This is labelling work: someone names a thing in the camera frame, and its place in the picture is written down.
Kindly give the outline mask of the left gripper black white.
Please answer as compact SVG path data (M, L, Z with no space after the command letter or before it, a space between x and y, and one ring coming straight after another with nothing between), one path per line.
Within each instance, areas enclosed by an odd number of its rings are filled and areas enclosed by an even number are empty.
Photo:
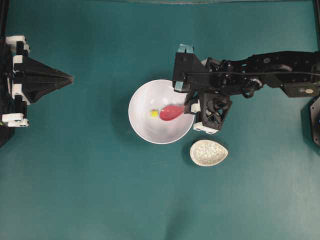
M24 35L0 39L0 125L3 127L28 127L28 105L73 83L73 76L29 58L29 53ZM26 75L67 80L27 82Z

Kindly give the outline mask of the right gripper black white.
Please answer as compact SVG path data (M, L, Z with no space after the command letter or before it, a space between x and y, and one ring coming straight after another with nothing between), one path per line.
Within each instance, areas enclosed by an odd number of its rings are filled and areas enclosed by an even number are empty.
M210 87L190 90L184 101L184 113L195 115L193 129L217 133L232 106L230 97L250 98L250 81L244 76L248 60L216 60L208 57L201 63L209 70Z

